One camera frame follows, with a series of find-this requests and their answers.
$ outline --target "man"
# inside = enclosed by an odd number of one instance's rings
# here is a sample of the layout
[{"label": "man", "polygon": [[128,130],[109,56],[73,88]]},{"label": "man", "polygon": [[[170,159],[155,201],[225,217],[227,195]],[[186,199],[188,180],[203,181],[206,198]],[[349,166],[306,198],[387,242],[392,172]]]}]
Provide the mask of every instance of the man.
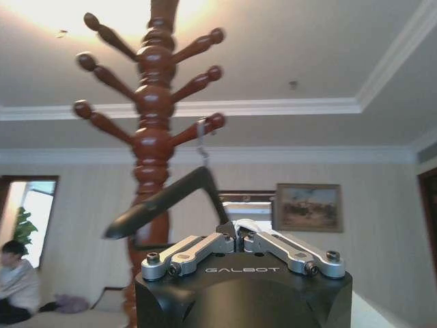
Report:
[{"label": "man", "polygon": [[24,252],[25,246],[18,241],[1,248],[0,323],[19,323],[38,311],[40,281],[29,261],[21,258]]}]

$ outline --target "white shirt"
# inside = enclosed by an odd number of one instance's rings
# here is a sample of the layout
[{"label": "white shirt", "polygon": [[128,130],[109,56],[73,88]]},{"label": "white shirt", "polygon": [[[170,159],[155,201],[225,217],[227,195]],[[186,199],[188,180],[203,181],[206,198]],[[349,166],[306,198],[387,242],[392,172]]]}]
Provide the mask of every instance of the white shirt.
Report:
[{"label": "white shirt", "polygon": [[15,269],[0,270],[0,299],[35,314],[40,306],[40,279],[28,260],[21,260]]}]

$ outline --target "framed painting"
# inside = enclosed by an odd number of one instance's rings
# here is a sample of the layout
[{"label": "framed painting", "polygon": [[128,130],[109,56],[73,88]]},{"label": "framed painting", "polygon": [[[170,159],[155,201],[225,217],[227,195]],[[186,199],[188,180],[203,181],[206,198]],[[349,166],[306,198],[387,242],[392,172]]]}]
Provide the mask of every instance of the framed painting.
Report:
[{"label": "framed painting", "polygon": [[274,230],[343,232],[338,184],[277,185]]}]

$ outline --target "cushion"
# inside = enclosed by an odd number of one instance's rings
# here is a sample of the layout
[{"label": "cushion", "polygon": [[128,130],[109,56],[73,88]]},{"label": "cushion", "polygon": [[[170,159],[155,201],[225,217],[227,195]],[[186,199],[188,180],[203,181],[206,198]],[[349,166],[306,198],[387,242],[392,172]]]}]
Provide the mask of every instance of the cushion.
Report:
[{"label": "cushion", "polygon": [[44,312],[10,328],[124,328],[127,318],[124,314],[90,310],[76,314]]},{"label": "cushion", "polygon": [[105,312],[123,312],[124,291],[105,289],[93,309]]}]

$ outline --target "bolt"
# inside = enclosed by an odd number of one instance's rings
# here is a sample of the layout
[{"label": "bolt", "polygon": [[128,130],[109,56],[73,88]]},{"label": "bolt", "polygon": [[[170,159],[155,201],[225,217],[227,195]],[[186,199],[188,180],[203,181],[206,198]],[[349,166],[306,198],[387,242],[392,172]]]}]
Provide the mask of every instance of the bolt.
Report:
[{"label": "bolt", "polygon": [[326,257],[330,262],[339,262],[340,261],[340,253],[338,251],[327,251]]},{"label": "bolt", "polygon": [[319,268],[317,268],[312,261],[305,263],[304,270],[310,277],[313,277],[317,272],[319,272]]},{"label": "bolt", "polygon": [[159,262],[159,254],[154,251],[146,255],[145,258],[147,259],[148,264],[156,264]]},{"label": "bolt", "polygon": [[182,269],[181,269],[181,267],[180,267],[180,265],[178,263],[170,264],[169,274],[172,277],[175,277],[175,276],[179,275],[181,273],[181,271],[182,271]]}]

